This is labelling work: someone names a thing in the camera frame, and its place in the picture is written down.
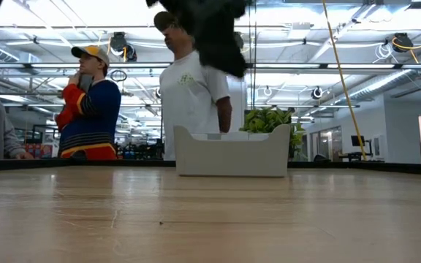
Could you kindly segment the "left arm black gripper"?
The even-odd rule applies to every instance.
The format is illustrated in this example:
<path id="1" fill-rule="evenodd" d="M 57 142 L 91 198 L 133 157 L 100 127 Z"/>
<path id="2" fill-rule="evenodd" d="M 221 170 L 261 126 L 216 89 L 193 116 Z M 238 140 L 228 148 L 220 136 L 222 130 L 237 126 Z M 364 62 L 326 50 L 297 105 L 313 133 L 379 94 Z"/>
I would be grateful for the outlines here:
<path id="1" fill-rule="evenodd" d="M 145 0 L 160 4 L 194 38 L 200 63 L 237 78 L 246 73 L 246 61 L 235 39 L 235 20 L 244 16 L 249 0 Z"/>

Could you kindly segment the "light grey plastic basket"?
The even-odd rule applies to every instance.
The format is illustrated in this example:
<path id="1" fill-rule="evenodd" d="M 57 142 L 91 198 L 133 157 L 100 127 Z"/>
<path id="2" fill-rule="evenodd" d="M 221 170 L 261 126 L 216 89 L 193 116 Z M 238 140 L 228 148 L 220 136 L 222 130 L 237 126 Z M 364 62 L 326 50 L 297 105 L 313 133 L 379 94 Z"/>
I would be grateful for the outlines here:
<path id="1" fill-rule="evenodd" d="M 180 176 L 283 178 L 289 159 L 289 124 L 271 133 L 191 134 L 174 128 Z"/>

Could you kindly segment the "small green potted plant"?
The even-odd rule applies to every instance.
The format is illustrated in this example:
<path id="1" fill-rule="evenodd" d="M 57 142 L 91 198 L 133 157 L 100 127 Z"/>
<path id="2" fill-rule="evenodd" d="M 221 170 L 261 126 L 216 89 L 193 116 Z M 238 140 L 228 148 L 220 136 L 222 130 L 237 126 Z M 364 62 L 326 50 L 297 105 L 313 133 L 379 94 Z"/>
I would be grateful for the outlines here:
<path id="1" fill-rule="evenodd" d="M 289 160 L 301 154 L 305 129 L 302 123 L 295 120 L 292 110 L 281 110 L 277 107 L 246 110 L 244 123 L 239 130 L 248 133 L 272 133 L 280 125 L 290 125 Z"/>

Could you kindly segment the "red boxes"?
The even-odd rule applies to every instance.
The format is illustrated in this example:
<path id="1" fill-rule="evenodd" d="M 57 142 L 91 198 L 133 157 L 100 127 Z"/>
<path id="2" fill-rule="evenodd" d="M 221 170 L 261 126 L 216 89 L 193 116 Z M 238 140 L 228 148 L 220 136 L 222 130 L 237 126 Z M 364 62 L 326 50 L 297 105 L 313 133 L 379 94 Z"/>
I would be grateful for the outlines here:
<path id="1" fill-rule="evenodd" d="M 49 159 L 53 157 L 53 145 L 42 143 L 25 144 L 25 150 L 35 159 Z"/>

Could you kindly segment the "black aluminium table frame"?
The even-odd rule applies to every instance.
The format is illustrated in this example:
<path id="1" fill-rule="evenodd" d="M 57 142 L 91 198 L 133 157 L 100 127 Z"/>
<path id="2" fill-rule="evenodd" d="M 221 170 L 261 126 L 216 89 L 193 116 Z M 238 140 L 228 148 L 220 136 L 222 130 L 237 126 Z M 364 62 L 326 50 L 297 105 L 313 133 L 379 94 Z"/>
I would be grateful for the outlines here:
<path id="1" fill-rule="evenodd" d="M 0 171 L 68 166 L 101 167 L 175 167 L 174 161 L 120 159 L 114 161 L 78 161 L 72 159 L 0 160 Z M 396 164 L 375 161 L 355 162 L 288 162 L 293 169 L 365 169 L 380 172 L 399 172 L 421 175 L 421 164 Z"/>

